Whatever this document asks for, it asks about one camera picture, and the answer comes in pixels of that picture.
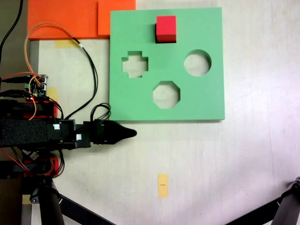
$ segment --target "yellow tape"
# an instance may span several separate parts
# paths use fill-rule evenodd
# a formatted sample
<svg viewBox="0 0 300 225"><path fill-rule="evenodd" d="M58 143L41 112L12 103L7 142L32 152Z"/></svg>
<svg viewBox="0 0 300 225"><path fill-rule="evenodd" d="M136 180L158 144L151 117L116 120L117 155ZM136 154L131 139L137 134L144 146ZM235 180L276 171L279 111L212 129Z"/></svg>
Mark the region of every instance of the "yellow tape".
<svg viewBox="0 0 300 225"><path fill-rule="evenodd" d="M22 204L23 205L31 205L30 195L23 195L22 196Z"/></svg>
<svg viewBox="0 0 300 225"><path fill-rule="evenodd" d="M47 96L58 102L58 93L56 88L47 88Z"/></svg>
<svg viewBox="0 0 300 225"><path fill-rule="evenodd" d="M168 197L168 174L158 174L158 198Z"/></svg>
<svg viewBox="0 0 300 225"><path fill-rule="evenodd" d="M55 40L55 48L79 48L79 45L74 40Z"/></svg>

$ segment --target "wire bundle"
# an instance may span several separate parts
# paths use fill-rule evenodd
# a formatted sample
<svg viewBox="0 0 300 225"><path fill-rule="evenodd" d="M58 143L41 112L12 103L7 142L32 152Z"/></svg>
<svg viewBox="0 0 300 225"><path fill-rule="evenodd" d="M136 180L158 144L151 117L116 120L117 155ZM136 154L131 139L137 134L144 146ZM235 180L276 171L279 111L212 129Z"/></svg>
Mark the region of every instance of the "wire bundle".
<svg viewBox="0 0 300 225"><path fill-rule="evenodd" d="M17 16L17 19L14 23L14 25L12 26L12 28L9 30L9 32L7 33L7 35L4 37L1 45L0 45L0 62L1 62L1 50L2 50L2 47L4 45L4 42L5 40L7 39L7 37L9 36L9 34L11 33L11 31L14 29L14 27L16 26L16 24L18 23L18 20L20 18L20 15L21 15L21 12L22 12L22 6L23 6L23 0L21 0L20 2L20 9L19 9L19 13L18 13L18 16ZM42 76L34 73L31 65L30 65L30 62L29 62L29 58L28 58L28 54L27 54L27 45L28 45L28 41L29 41L29 37L30 37L30 34L37 28L41 27L41 26L53 26L53 27L57 27L57 28L60 28L62 29L63 31L65 31L81 48L82 50L84 51L85 55L87 56L88 60L89 60L89 63L90 63L90 66L91 66L91 69L92 69L92 74L93 74L93 82L94 82L94 89L93 89L93 94L92 94L92 97L86 102L84 103L82 106L80 106L78 109L76 109L74 112L72 112L71 114L69 114L67 117L66 117L66 120L68 120L71 116L73 116L75 113L77 113L78 111L82 110L83 108L85 108L96 96L97 94L97 90L98 90L98 73L97 73L97 70L96 70L96 67L95 67L95 64L92 60L92 58L90 57L89 53L86 51L86 49L83 47L83 45L66 29L64 28L63 26L60 26L59 24L56 24L56 23L51 23L51 22L48 22L48 23L41 23L41 24L38 24L36 25L35 27L33 27L27 34L27 37L25 39L25 43L24 43L24 55L25 55L25 61L26 61L26 64L28 66L28 69L29 69L29 72L20 72L20 73L15 73L15 74L11 74L11 75L8 75L6 77L3 78L3 80L5 79L8 79L12 76L16 76L16 75L21 75L21 74L30 74L32 76L32 78L30 79L30 82L29 82L29 93L25 92L25 91L22 91L22 90L10 90L10 91L5 91L5 92L2 92L0 93L0 97L3 96L3 97L13 97L13 98L21 98L21 97L26 97L26 98L30 98L33 103L34 103L34 106L35 106L35 112L34 114L32 115L32 117L29 119L33 119L36 115L36 112L37 112L37 106L36 106L36 102L35 101L44 101L44 100L49 100L51 102L54 103L54 106L61 112L61 119L63 120L64 119L64 114L63 114L63 111L62 111L62 108L61 106L56 102L54 101L53 99L49 98L49 97L45 97L45 98L37 98L35 96L32 95L31 93L31 89L30 89L30 86L31 86L31 82L34 80L39 86L42 86L42 83L38 80L38 77L42 78ZM94 113L96 111L97 108L99 107L104 107L105 109L107 109L107 112L104 113L102 116L98 117L97 119L94 120ZM88 128L90 128L91 126L95 126L95 125L98 125L100 123L102 123L103 121L109 119L111 115L111 107L109 104L107 103L101 103L101 104L98 104L97 106L95 106L92 111L91 111L91 114L90 114L90 125L86 125L86 126L83 126L82 128L76 130L75 132L82 132L83 130L86 130ZM16 150L14 148L12 148L14 154L15 154L15 157L17 158L17 160L15 160L14 158L12 158L8 153L5 152L5 150L1 149L1 151L7 155L8 157L10 157L13 161L15 161L21 168L23 168L25 171L27 171L29 174L34 174L34 175L43 175L43 176L46 176L46 175L52 175L53 173L53 170L54 170L54 164L53 164L53 161L50 159L50 163L51 163L51 169L49 172L47 173L44 173L44 174L39 174L38 172L35 171L35 169L33 170L29 170L21 161L19 155L17 154ZM58 168L58 170L56 171L56 173L54 175L52 175L52 177L58 177L60 176L64 169L65 169L65 160L64 160L64 157L63 157L63 153L62 153L62 150L59 150L59 153L60 153L60 166Z"/></svg>

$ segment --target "orange foam mat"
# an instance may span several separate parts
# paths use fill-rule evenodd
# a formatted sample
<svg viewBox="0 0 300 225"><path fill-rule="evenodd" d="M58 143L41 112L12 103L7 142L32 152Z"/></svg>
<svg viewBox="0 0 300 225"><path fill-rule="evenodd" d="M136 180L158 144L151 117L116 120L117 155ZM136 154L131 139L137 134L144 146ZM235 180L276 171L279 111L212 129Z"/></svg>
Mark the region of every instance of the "orange foam mat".
<svg viewBox="0 0 300 225"><path fill-rule="evenodd" d="M98 0L29 0L27 32L39 23L58 23L79 39L98 37ZM45 26L30 40L70 39L59 28Z"/></svg>
<svg viewBox="0 0 300 225"><path fill-rule="evenodd" d="M29 0L27 32L39 23L58 23L77 39L109 38L110 12L135 10L135 0ZM59 28L40 27L30 40L70 39Z"/></svg>
<svg viewBox="0 0 300 225"><path fill-rule="evenodd" d="M110 13L119 10L135 10L135 0L99 0L98 37L110 37Z"/></svg>

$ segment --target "octagonal hole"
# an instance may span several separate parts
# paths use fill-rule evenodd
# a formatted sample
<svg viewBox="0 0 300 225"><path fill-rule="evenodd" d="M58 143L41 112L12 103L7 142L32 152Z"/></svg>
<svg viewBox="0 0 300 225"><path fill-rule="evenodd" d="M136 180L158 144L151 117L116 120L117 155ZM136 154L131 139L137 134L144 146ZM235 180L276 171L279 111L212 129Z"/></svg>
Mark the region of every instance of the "octagonal hole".
<svg viewBox="0 0 300 225"><path fill-rule="evenodd" d="M211 58L203 50L193 50L184 61L184 68L192 76L202 76L208 73L211 68Z"/></svg>
<svg viewBox="0 0 300 225"><path fill-rule="evenodd" d="M172 81L161 81L153 89L153 102L161 109L172 109L180 101L180 88Z"/></svg>

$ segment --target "black cable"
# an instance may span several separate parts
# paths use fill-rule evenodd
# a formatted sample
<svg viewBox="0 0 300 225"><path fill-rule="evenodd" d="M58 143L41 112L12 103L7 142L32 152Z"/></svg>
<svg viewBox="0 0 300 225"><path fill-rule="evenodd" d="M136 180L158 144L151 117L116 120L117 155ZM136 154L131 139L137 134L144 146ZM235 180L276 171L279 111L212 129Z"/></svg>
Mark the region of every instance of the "black cable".
<svg viewBox="0 0 300 225"><path fill-rule="evenodd" d="M59 153L60 153L60 166L57 170L57 175L52 176L53 178L59 177L65 170L65 160L64 160L64 156L62 154L62 150L59 150Z"/></svg>
<svg viewBox="0 0 300 225"><path fill-rule="evenodd" d="M42 107L42 110L43 110L43 112L44 112L45 115L46 115L46 110L47 110L47 108L46 108L46 104L45 104L45 102L44 102L44 99L43 99L42 97L38 97L38 98L36 98L36 100L40 103L40 105L41 105L41 107ZM55 118L55 116L54 116L54 111L53 111L53 109L52 109L52 116L53 116L54 123L55 123L55 124L58 124L58 122L56 121L56 118Z"/></svg>
<svg viewBox="0 0 300 225"><path fill-rule="evenodd" d="M19 155L18 155L18 153L16 152L16 150L15 150L15 148L14 147L11 147L11 150L13 151L13 153L14 153L14 155L15 155L15 157L16 157L16 160L20 163L20 164L23 164L23 162L21 161L21 159L20 159L20 157L19 157ZM40 169L40 167L42 166L42 165L44 165L44 163L42 162L36 162L36 164L37 165L35 165L28 173L27 173L27 177L28 176L30 176L31 174L33 174L33 175L39 175L39 172L38 172L38 169Z"/></svg>
<svg viewBox="0 0 300 225"><path fill-rule="evenodd" d="M97 106L95 106L92 111L90 112L90 121L94 121L94 113L95 111L97 110L97 108L99 107L104 107L108 110L108 112L110 111L111 109L111 106L108 104L108 103L101 103L101 104L98 104Z"/></svg>
<svg viewBox="0 0 300 225"><path fill-rule="evenodd" d="M103 108L107 109L107 112L104 113L102 116L100 116L100 117L98 117L97 119L94 120L94 119L93 119L94 113L95 113L95 111L96 111L96 109L97 109L98 107L103 107ZM85 131L85 130L87 130L87 129L92 128L93 126L96 126L96 125L101 124L103 121L109 119L109 117L111 116L111 114L112 114L112 113L111 113L111 106L110 106L108 103L101 103L101 104L95 106L95 107L92 109L91 113L90 113L91 123L88 124L88 125L84 125L84 126L82 126L81 128L75 130L73 134L81 133L81 132L83 132L83 131Z"/></svg>
<svg viewBox="0 0 300 225"><path fill-rule="evenodd" d="M63 120L64 119L64 113L62 111L61 106L56 101L54 101L52 98L50 98L50 97L46 97L46 98L48 98L50 101L52 101L54 103L55 107L58 108L58 110L61 112L61 118L60 119Z"/></svg>
<svg viewBox="0 0 300 225"><path fill-rule="evenodd" d="M74 37L73 38L78 44L80 44L80 42ZM90 66L93 72L93 80L94 80L94 91L93 91L93 96L92 98L87 101L85 104L83 104L82 106L80 106L78 109L76 109L74 112L72 112L70 115L68 115L66 117L66 120L70 119L71 116L73 116L75 113L77 113L78 111L82 110L83 108L85 108L96 96L97 90L98 90L98 73L95 67L95 64L92 60L92 58L90 57L89 53L85 50L85 48L82 47L82 50L84 51L84 53L86 54L86 56L88 57L88 60L90 62Z"/></svg>
<svg viewBox="0 0 300 225"><path fill-rule="evenodd" d="M0 44L0 64L1 64L1 57L2 57L2 48L4 46L4 43L6 41L6 39L8 38L8 36L10 35L10 33L13 31L13 29L15 28L15 26L17 25L19 19L20 19L20 16L21 16L21 13L22 13L22 8L23 8L23 0L20 0L20 8L19 8L19 12L18 12L18 16L13 24L13 26L9 29L9 31L7 32L7 34L4 36L1 44Z"/></svg>
<svg viewBox="0 0 300 225"><path fill-rule="evenodd" d="M29 83L31 77L30 76L19 76L19 77L12 77L3 80L3 83Z"/></svg>
<svg viewBox="0 0 300 225"><path fill-rule="evenodd" d="M30 94L24 90L7 90L0 92L0 97L10 97L10 98L30 98L33 94Z"/></svg>

